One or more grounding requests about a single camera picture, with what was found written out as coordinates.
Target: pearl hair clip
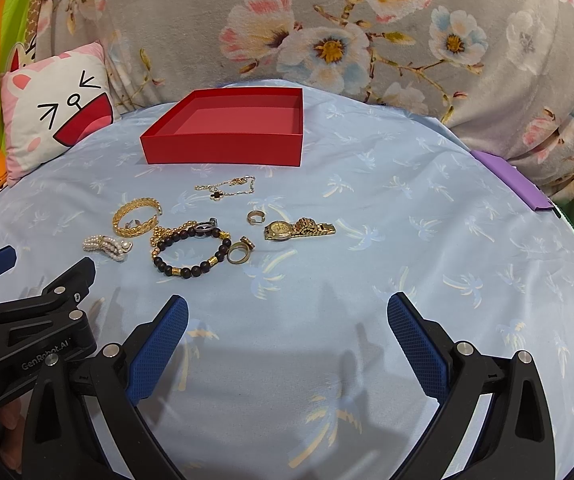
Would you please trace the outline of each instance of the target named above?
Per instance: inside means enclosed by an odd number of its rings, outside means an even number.
[[[90,236],[85,238],[83,242],[85,251],[103,251],[117,262],[124,261],[125,254],[131,251],[132,247],[132,242],[118,241],[115,238],[102,235]]]

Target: gold bangle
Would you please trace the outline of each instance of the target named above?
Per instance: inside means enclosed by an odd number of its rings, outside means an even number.
[[[260,221],[256,220],[254,217],[257,216],[260,218]],[[264,212],[263,211],[250,211],[247,213],[247,221],[251,225],[261,224],[264,222]]]
[[[132,200],[131,202],[126,203],[124,206],[118,209],[118,211],[116,211],[115,215],[113,215],[113,221],[112,221],[113,231],[118,236],[122,236],[123,238],[133,238],[151,231],[151,229],[153,229],[158,225],[158,215],[153,215],[149,220],[147,220],[142,224],[136,222],[135,227],[129,227],[131,222],[128,222],[128,224],[126,224],[125,227],[118,226],[118,222],[120,222],[122,217],[125,216],[127,213],[133,211],[134,209],[146,206],[153,207],[158,211],[158,214],[163,213],[163,209],[160,206],[160,202],[158,202],[158,200],[155,200],[153,198],[137,198],[135,200]]]
[[[249,238],[247,238],[246,236],[243,236],[242,238],[240,238],[239,242],[236,242],[235,244],[231,245],[231,247],[227,251],[227,261],[230,264],[234,264],[234,265],[244,264],[249,259],[249,256],[251,256],[251,252],[255,248],[256,248],[256,246],[251,242],[251,240]],[[231,259],[231,253],[237,249],[244,251],[244,256],[242,258],[240,258],[239,260],[232,260]]]

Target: white and pink pillow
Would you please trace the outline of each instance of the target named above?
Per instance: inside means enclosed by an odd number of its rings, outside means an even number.
[[[9,186],[120,118],[103,60],[91,43],[1,77]]]

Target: braided gold bangle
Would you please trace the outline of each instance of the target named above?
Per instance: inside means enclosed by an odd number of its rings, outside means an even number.
[[[135,236],[143,235],[156,227],[158,225],[158,215],[153,215],[149,220],[142,224],[136,221],[135,227],[129,226],[131,222],[128,222],[125,227],[119,227],[118,222],[120,222],[123,216],[140,207],[153,207],[158,211],[158,214],[161,215],[163,213],[163,209],[160,206],[160,202],[158,202],[158,200],[153,198],[137,198],[131,202],[126,203],[124,206],[118,209],[118,211],[116,211],[115,215],[113,215],[113,232],[115,232],[118,236],[122,236],[123,238],[133,238]]]

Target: open red box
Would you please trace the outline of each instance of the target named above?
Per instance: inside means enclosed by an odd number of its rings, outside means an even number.
[[[301,88],[195,90],[140,142],[149,164],[299,166],[302,121]]]

